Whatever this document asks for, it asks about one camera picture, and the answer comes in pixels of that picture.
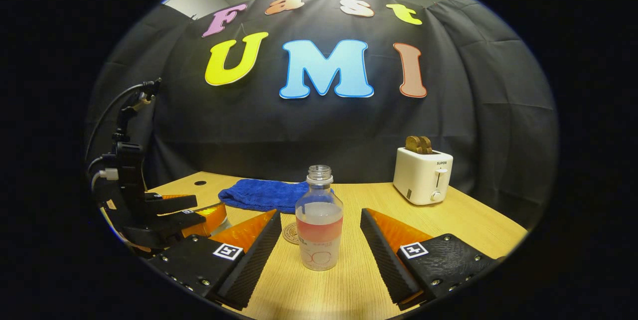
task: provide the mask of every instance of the white toaster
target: white toaster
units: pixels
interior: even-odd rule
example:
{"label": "white toaster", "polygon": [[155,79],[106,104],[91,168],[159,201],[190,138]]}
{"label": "white toaster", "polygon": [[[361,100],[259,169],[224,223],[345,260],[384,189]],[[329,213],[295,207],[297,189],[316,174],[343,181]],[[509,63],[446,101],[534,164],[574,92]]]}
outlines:
{"label": "white toaster", "polygon": [[453,157],[435,150],[417,154],[405,147],[397,150],[394,186],[412,204],[442,202],[452,174]]}

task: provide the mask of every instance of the plastic bottle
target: plastic bottle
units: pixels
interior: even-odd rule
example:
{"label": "plastic bottle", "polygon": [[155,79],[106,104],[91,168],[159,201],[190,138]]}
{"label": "plastic bottle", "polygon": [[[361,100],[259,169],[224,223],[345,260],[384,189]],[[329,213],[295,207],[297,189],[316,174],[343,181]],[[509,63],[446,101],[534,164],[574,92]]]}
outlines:
{"label": "plastic bottle", "polygon": [[330,190],[327,165],[308,168],[308,192],[295,204],[301,262],[311,270],[328,270],[337,264],[343,202]]}

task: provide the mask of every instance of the blue towel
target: blue towel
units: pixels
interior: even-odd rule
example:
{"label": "blue towel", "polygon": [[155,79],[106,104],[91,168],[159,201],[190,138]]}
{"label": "blue towel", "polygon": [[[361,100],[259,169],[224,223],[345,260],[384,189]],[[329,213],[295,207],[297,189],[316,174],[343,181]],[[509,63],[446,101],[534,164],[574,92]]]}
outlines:
{"label": "blue towel", "polygon": [[240,179],[234,186],[219,192],[219,200],[227,206],[258,211],[278,209],[294,214],[295,203],[308,191],[305,181],[287,184],[282,181]]}

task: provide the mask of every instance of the table surface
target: table surface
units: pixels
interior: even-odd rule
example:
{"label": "table surface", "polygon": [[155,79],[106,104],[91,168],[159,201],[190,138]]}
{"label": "table surface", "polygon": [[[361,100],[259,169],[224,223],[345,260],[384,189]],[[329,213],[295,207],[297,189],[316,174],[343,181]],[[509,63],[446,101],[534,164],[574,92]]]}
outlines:
{"label": "table surface", "polygon": [[[219,202],[217,195],[240,177],[198,172],[150,189],[164,194],[195,194],[199,209]],[[206,181],[195,185],[196,181]],[[255,319],[387,319],[400,311],[392,304],[374,257],[359,228],[362,208],[392,216],[431,236],[452,233],[484,254],[497,258],[508,254],[526,230],[506,216],[449,187],[446,199],[415,206],[392,183],[333,184],[343,201],[341,254],[337,265],[313,272],[301,264],[299,248],[283,236],[276,243],[248,307],[238,312]],[[226,207],[232,225],[259,211]],[[281,227],[294,222],[293,214],[281,214]]]}

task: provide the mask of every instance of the letter cutout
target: letter cutout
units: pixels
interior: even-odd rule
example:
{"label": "letter cutout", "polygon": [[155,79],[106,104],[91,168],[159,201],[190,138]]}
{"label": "letter cutout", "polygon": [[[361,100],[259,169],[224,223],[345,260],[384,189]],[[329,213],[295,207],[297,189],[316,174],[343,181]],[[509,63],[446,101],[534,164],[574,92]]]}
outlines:
{"label": "letter cutout", "polygon": [[273,15],[275,13],[284,11],[285,9],[296,9],[303,6],[305,3],[301,0],[276,0],[271,4],[269,8],[264,12],[266,15]]}
{"label": "letter cutout", "polygon": [[221,11],[215,12],[212,17],[212,21],[210,21],[210,26],[208,26],[208,30],[203,33],[201,37],[210,36],[214,33],[221,32],[224,29],[222,25],[224,22],[226,24],[230,24],[232,20],[237,16],[237,11],[244,11],[246,9],[246,4],[240,4],[239,6],[234,6],[227,9],[222,9]]}
{"label": "letter cutout", "polygon": [[417,20],[410,16],[411,13],[417,13],[414,9],[409,9],[400,3],[395,4],[386,4],[386,7],[391,8],[394,11],[394,15],[399,18],[399,20],[407,22],[408,24],[420,25],[423,22],[421,20]]}
{"label": "letter cutout", "polygon": [[414,98],[427,96],[428,90],[421,81],[421,67],[419,66],[421,51],[405,43],[397,42],[392,46],[401,55],[401,65],[403,66],[403,84],[399,87],[401,93]]}
{"label": "letter cutout", "polygon": [[281,98],[303,98],[310,94],[304,84],[304,72],[310,77],[320,95],[328,93],[332,80],[339,72],[340,81],[334,92],[340,97],[371,97],[374,89],[365,76],[364,51],[367,43],[342,40],[328,58],[309,40],[289,41],[283,44],[290,56],[288,79],[280,90]]}
{"label": "letter cutout", "polygon": [[370,4],[364,0],[340,0],[339,3],[342,4],[340,7],[341,11],[344,11],[348,15],[364,17],[374,16],[374,11],[369,9]]}
{"label": "letter cutout", "polygon": [[239,65],[230,70],[224,68],[224,62],[228,56],[228,51],[237,41],[228,40],[214,45],[212,49],[210,49],[210,59],[206,66],[206,82],[212,86],[221,86],[222,84],[229,84],[244,77],[246,73],[253,69],[255,60],[257,60],[259,45],[262,44],[262,40],[266,38],[266,36],[268,36],[268,32],[257,32],[244,37],[242,40],[246,43],[244,54],[241,57]]}

